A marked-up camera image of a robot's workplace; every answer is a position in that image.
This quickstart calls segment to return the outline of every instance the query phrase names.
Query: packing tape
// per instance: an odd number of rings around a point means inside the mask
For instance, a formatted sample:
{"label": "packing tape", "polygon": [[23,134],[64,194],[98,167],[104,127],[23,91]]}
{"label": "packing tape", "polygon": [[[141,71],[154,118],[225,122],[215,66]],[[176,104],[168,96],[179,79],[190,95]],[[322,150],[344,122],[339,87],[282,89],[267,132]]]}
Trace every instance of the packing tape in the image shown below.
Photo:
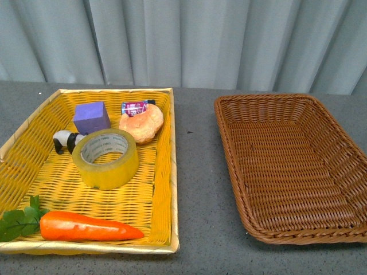
{"label": "packing tape", "polygon": [[[109,152],[120,152],[122,156],[109,163],[93,163]],[[72,158],[84,183],[101,190],[123,186],[139,167],[133,136],[119,129],[104,129],[87,135],[75,146]]]}

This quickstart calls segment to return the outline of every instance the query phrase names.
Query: curtain fold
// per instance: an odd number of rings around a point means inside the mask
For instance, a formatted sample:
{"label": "curtain fold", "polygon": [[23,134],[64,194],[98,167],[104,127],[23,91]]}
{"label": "curtain fold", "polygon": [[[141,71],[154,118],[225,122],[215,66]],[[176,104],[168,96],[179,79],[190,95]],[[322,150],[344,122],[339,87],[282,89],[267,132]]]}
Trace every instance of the curtain fold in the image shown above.
{"label": "curtain fold", "polygon": [[1,0],[0,80],[367,95],[366,0]]}

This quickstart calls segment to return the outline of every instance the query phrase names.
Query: gray table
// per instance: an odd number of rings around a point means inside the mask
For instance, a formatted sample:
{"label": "gray table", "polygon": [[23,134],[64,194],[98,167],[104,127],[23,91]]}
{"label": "gray table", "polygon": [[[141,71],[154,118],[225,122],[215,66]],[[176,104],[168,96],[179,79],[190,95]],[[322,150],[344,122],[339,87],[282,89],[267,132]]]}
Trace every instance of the gray table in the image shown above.
{"label": "gray table", "polygon": [[[59,88],[126,87],[0,81],[0,145]],[[178,253],[169,256],[0,254],[0,275],[367,274],[367,245],[267,245],[244,230],[213,110],[217,97],[237,93],[248,92],[174,89],[181,243]],[[367,152],[367,97],[316,97]]]}

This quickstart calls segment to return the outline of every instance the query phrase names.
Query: panda figurine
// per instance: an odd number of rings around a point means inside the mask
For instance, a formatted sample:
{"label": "panda figurine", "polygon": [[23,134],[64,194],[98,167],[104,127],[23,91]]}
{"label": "panda figurine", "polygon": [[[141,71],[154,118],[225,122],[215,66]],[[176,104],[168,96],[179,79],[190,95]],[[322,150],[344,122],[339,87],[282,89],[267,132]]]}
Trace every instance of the panda figurine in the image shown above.
{"label": "panda figurine", "polygon": [[55,145],[55,151],[61,155],[64,153],[63,147],[68,147],[68,151],[71,154],[75,145],[77,145],[84,137],[85,136],[79,133],[72,133],[67,130],[58,131],[52,137],[53,144]]}

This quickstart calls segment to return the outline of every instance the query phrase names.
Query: toy bread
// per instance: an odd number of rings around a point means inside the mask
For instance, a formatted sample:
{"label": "toy bread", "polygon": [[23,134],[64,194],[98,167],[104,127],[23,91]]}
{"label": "toy bread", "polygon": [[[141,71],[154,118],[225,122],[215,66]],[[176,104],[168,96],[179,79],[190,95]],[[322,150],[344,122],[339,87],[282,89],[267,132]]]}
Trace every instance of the toy bread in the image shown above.
{"label": "toy bread", "polygon": [[163,125],[163,113],[154,104],[147,104],[147,110],[133,117],[124,113],[119,128],[130,133],[138,144],[148,143]]}

